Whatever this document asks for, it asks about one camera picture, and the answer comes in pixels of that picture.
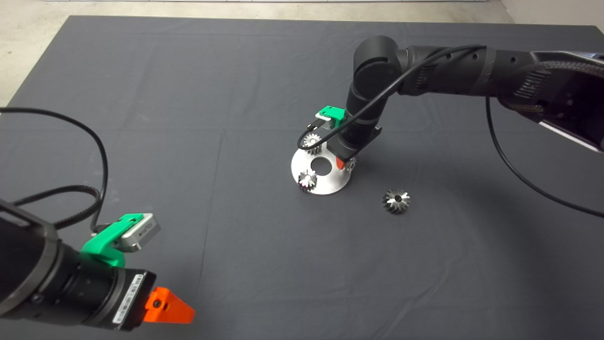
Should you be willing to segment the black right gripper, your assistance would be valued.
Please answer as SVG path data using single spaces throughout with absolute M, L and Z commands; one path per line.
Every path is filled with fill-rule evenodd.
M 379 125 L 351 124 L 327 142 L 327 149 L 335 156 L 338 170 L 345 169 L 345 162 L 360 153 L 373 142 L 382 127 Z

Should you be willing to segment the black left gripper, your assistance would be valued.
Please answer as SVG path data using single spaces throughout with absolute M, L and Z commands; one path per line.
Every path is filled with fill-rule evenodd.
M 195 311 L 167 288 L 154 288 L 151 271 L 114 268 L 114 284 L 101 310 L 101 327 L 133 331 L 145 323 L 192 323 Z

